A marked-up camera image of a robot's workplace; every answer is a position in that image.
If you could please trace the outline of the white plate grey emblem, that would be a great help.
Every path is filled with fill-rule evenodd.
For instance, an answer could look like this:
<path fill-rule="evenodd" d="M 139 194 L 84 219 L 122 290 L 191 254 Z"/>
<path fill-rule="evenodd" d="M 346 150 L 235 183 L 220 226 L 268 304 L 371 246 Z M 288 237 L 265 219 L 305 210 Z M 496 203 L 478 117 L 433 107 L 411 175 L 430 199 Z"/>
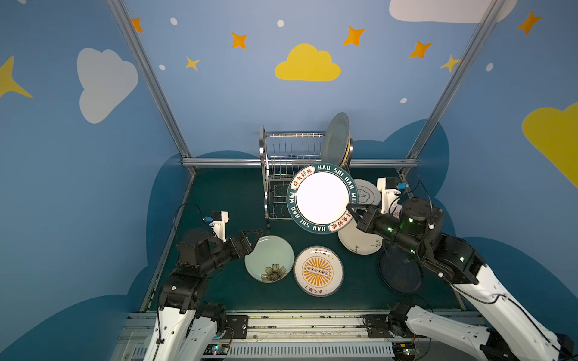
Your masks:
<path fill-rule="evenodd" d="M 359 204 L 378 206 L 381 203 L 382 194 L 376 185 L 363 179 L 355 179 L 355 184 L 358 190 Z"/>

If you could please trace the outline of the light green flower plate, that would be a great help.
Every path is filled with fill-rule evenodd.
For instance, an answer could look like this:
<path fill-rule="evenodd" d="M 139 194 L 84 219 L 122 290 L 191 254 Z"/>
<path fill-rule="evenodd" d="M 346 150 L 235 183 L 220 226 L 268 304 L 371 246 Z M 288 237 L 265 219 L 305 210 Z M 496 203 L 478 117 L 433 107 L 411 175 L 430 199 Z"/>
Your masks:
<path fill-rule="evenodd" d="M 259 238 L 254 250 L 245 257 L 249 275 L 262 283 L 275 283 L 285 278 L 294 265 L 294 250 L 279 236 Z"/>

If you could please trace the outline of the white plate dark lettered rim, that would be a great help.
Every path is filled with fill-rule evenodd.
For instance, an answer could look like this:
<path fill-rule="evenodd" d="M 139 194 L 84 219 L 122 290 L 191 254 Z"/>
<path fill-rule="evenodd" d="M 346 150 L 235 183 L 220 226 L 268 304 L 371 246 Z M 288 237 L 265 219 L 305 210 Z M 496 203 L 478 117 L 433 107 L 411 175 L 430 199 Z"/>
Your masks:
<path fill-rule="evenodd" d="M 299 170 L 291 179 L 286 205 L 291 219 L 318 235 L 338 233 L 353 216 L 349 205 L 358 204 L 355 180 L 346 170 L 320 162 Z"/>

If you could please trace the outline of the plain pale green plate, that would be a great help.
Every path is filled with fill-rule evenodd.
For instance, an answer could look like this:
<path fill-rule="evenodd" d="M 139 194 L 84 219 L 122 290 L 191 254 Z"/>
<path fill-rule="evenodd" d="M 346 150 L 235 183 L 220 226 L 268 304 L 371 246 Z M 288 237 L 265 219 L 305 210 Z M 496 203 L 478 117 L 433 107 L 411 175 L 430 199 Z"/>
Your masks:
<path fill-rule="evenodd" d="M 350 133 L 349 117 L 338 113 L 331 121 L 322 142 L 322 162 L 341 166 Z"/>

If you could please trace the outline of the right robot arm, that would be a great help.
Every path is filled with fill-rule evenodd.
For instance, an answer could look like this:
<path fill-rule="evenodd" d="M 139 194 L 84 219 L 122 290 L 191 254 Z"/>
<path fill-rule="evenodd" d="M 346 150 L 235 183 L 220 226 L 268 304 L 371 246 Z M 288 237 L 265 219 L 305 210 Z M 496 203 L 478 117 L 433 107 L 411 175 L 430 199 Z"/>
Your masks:
<path fill-rule="evenodd" d="M 385 329 L 395 337 L 422 335 L 478 360 L 575 360 L 573 340 L 540 324 L 498 280 L 481 254 L 467 241 L 443 232 L 442 209 L 422 198 L 402 205 L 400 216 L 374 205 L 350 203 L 348 212 L 364 233 L 375 234 L 461 294 L 489 322 L 472 326 L 399 303 Z"/>

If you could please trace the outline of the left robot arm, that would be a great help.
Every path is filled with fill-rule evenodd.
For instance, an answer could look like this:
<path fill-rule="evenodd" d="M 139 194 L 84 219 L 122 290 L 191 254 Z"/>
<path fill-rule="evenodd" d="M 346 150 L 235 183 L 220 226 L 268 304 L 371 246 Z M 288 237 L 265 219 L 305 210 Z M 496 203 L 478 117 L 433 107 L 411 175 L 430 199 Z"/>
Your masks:
<path fill-rule="evenodd" d="M 227 326 L 224 305 L 203 301 L 209 275 L 248 256 L 263 230 L 242 231 L 221 240 L 205 229 L 185 234 L 177 245 L 176 267 L 157 297 L 156 323 L 145 360 L 200 360 L 213 338 Z"/>

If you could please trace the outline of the stainless steel dish rack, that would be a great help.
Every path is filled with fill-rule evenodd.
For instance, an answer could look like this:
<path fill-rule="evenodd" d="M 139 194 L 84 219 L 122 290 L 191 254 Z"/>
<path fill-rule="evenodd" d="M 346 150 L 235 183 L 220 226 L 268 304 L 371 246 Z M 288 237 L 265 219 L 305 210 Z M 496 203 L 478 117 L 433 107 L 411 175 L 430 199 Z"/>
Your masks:
<path fill-rule="evenodd" d="M 260 130 L 260 159 L 321 159 L 323 132 L 267 132 Z M 286 205 L 288 185 L 295 174 L 309 165 L 262 165 L 265 220 L 291 221 Z M 349 167 L 341 167 L 349 173 Z"/>

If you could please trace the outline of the cream floral plate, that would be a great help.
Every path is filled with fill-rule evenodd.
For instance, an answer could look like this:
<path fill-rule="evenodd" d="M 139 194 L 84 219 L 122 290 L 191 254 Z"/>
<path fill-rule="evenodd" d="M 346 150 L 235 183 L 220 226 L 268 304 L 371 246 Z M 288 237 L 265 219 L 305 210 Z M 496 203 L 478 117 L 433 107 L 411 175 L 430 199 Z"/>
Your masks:
<path fill-rule="evenodd" d="M 357 228 L 355 221 L 338 231 L 342 245 L 354 254 L 370 255 L 382 248 L 382 237 L 373 233 L 364 233 Z"/>

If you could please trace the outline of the dark navy plate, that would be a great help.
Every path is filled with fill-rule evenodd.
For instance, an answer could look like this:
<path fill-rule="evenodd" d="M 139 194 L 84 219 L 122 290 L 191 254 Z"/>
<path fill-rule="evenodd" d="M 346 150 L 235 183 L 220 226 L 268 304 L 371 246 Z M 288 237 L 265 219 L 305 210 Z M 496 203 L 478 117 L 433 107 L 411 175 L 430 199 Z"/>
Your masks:
<path fill-rule="evenodd" d="M 379 274 L 395 293 L 417 293 L 423 283 L 423 273 L 416 260 L 395 245 L 389 245 L 379 256 Z"/>

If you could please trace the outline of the orange sunburst plate front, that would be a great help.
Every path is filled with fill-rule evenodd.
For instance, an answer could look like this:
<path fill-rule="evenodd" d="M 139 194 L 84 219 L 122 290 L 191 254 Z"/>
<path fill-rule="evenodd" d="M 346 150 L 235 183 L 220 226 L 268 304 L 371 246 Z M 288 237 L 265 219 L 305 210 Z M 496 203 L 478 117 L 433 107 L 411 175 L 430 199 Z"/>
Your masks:
<path fill-rule="evenodd" d="M 333 251 L 314 246 L 301 251 L 297 256 L 294 277 L 305 293 L 315 297 L 327 297 L 342 286 L 345 269 Z"/>

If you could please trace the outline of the left controller board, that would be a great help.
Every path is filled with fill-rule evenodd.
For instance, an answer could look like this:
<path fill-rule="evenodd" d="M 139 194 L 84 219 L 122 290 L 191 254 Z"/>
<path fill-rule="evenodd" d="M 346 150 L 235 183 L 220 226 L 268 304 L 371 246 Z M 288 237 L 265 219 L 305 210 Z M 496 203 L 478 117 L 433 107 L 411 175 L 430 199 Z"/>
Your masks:
<path fill-rule="evenodd" d="M 230 347 L 227 344 L 209 344 L 203 352 L 202 358 L 224 358 Z"/>

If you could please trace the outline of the controller board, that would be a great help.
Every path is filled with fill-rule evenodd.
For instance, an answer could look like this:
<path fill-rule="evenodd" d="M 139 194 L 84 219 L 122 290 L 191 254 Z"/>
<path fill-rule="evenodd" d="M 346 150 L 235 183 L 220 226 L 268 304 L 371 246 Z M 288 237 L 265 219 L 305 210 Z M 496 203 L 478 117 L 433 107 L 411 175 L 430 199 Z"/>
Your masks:
<path fill-rule="evenodd" d="M 394 343 L 392 350 L 394 353 L 393 361 L 414 361 L 418 355 L 418 351 L 411 344 Z"/>
<path fill-rule="evenodd" d="M 202 358 L 224 358 L 230 347 L 227 344 L 209 344 L 203 352 Z"/>

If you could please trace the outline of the right controller board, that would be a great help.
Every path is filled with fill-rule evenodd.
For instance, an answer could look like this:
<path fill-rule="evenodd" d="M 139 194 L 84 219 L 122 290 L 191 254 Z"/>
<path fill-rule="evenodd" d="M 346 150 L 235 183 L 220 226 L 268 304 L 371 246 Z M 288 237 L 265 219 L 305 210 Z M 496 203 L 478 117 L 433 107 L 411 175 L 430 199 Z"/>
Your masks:
<path fill-rule="evenodd" d="M 394 343 L 392 350 L 394 353 L 393 361 L 414 361 L 418 355 L 418 351 L 411 344 Z"/>

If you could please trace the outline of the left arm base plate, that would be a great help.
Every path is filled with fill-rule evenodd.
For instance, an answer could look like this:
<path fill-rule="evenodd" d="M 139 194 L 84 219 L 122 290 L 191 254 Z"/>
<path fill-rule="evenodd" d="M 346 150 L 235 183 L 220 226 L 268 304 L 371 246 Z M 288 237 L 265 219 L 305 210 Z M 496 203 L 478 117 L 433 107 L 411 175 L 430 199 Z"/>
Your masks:
<path fill-rule="evenodd" d="M 247 314 L 228 314 L 222 330 L 218 330 L 218 339 L 246 339 L 248 332 Z"/>

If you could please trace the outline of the rear aluminium frame bar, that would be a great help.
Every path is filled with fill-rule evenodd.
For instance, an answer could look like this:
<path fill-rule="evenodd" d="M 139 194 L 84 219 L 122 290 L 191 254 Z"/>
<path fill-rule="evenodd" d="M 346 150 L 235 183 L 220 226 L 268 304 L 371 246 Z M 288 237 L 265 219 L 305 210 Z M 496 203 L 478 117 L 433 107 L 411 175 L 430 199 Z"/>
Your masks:
<path fill-rule="evenodd" d="M 207 167 L 261 167 L 262 165 L 297 166 L 311 165 L 321 162 L 320 159 L 240 159 L 240 158 L 184 158 L 182 165 L 187 167 L 207 166 Z M 352 168 L 415 168 L 418 166 L 416 159 L 353 159 L 349 166 Z"/>

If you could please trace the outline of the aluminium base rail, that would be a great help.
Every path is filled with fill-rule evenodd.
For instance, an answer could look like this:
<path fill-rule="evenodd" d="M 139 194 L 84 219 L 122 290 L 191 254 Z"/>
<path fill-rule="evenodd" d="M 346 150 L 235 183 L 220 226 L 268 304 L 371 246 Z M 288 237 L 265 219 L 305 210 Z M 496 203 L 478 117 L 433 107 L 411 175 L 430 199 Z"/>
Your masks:
<path fill-rule="evenodd" d="M 247 314 L 246 339 L 213 338 L 210 344 L 227 344 L 224 358 L 284 359 L 284 358 L 392 358 L 394 343 L 411 344 L 421 359 L 428 352 L 431 338 L 409 334 L 405 338 L 369 338 L 363 317 L 367 314 L 389 314 L 387 311 L 232 311 L 228 314 Z M 442 317 L 482 326 L 481 317 L 473 312 L 444 312 Z M 145 354 L 156 323 L 156 313 L 137 313 L 128 317 L 113 360 L 145 360 Z"/>

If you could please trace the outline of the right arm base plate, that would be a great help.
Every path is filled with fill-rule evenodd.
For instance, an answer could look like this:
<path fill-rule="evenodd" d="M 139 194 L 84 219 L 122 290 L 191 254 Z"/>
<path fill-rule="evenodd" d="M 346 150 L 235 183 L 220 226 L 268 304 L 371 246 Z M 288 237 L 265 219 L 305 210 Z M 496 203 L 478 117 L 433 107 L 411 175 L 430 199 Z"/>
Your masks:
<path fill-rule="evenodd" d="M 389 314 L 367 314 L 363 317 L 369 338 L 405 338 L 408 334 L 406 325 Z"/>

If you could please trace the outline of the right aluminium frame post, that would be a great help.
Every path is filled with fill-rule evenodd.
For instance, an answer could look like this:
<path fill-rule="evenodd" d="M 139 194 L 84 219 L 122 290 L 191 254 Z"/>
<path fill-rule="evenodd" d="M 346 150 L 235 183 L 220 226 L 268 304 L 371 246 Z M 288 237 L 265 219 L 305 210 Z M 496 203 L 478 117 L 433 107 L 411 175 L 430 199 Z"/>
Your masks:
<path fill-rule="evenodd" d="M 461 55 L 461 60 L 458 62 L 457 67 L 452 72 L 435 107 L 433 108 L 433 111 L 430 113 L 430 116 L 424 123 L 424 126 L 421 128 L 421 131 L 414 141 L 412 147 L 409 149 L 409 152 L 406 155 L 406 159 L 403 163 L 403 167 L 401 167 L 398 172 L 400 177 L 406 178 L 411 168 L 417 167 L 419 155 L 423 151 L 424 146 L 426 146 L 438 123 L 441 121 L 442 116 L 445 114 L 448 106 L 456 95 L 472 64 L 474 64 L 481 49 L 483 49 L 483 46 L 487 42 L 490 34 L 492 33 L 492 30 L 498 23 L 498 15 L 506 3 L 507 2 L 505 0 L 490 1 L 486 12 L 482 16 L 479 25 L 471 37 L 471 40 L 469 40 L 468 45 Z"/>

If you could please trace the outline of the aluminium frame post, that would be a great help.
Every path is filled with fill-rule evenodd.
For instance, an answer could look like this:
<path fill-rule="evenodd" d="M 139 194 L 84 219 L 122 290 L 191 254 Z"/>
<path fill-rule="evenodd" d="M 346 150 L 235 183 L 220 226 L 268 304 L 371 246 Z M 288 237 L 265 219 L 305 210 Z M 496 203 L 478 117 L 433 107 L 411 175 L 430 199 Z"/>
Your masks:
<path fill-rule="evenodd" d="M 468 45 L 461 55 L 461 60 L 458 62 L 457 67 L 452 72 L 435 107 L 433 108 L 433 111 L 430 113 L 430 116 L 424 123 L 424 126 L 421 128 L 421 131 L 414 141 L 412 147 L 409 149 L 409 152 L 406 155 L 406 159 L 403 163 L 403 167 L 401 167 L 398 172 L 400 177 L 406 178 L 411 168 L 417 167 L 419 155 L 423 151 L 424 146 L 426 146 L 438 123 L 441 121 L 442 116 L 445 114 L 448 106 L 456 95 L 472 64 L 474 64 L 481 49 L 483 49 L 483 46 L 487 42 L 490 34 L 492 33 L 492 30 L 498 23 L 498 15 L 506 3 L 507 2 L 505 0 L 490 1 L 486 12 L 482 16 L 479 25 L 471 37 L 471 40 L 469 40 Z"/>
<path fill-rule="evenodd" d="M 185 138 L 183 137 L 178 122 L 170 108 L 168 100 L 161 88 L 158 78 L 154 73 L 154 69 L 145 52 L 143 44 L 141 43 L 138 31 L 135 29 L 134 24 L 132 23 L 132 18 L 129 16 L 129 12 L 124 1 L 107 0 L 106 2 L 108 7 L 110 7 L 111 13 L 114 16 L 114 19 L 119 26 L 120 31 L 122 32 L 132 55 L 135 58 L 144 81 L 146 82 L 151 95 L 160 111 L 161 117 L 163 118 L 165 125 L 182 157 L 183 167 L 188 169 L 192 177 L 195 177 L 197 174 L 197 168 L 194 165 L 184 164 L 185 159 L 191 157 L 191 153 L 186 144 Z"/>

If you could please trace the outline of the left aluminium frame post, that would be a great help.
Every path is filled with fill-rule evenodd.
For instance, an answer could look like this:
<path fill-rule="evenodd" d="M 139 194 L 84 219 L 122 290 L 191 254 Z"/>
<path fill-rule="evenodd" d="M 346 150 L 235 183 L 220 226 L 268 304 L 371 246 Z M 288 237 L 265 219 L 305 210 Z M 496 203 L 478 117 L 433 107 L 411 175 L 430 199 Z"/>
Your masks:
<path fill-rule="evenodd" d="M 183 137 L 178 122 L 170 108 L 168 100 L 161 88 L 158 78 L 154 73 L 154 69 L 145 52 L 143 44 L 141 43 L 138 31 L 135 29 L 134 24 L 132 23 L 132 18 L 129 16 L 129 12 L 124 1 L 107 0 L 106 2 L 108 7 L 110 7 L 111 13 L 114 16 L 114 19 L 119 26 L 120 31 L 122 32 L 132 55 L 135 58 L 144 81 L 146 82 L 151 95 L 160 111 L 161 117 L 163 118 L 165 125 L 182 157 L 183 167 L 188 169 L 192 177 L 195 177 L 197 174 L 197 168 L 194 165 L 184 164 L 185 159 L 191 157 L 191 153 L 186 144 L 185 138 Z"/>

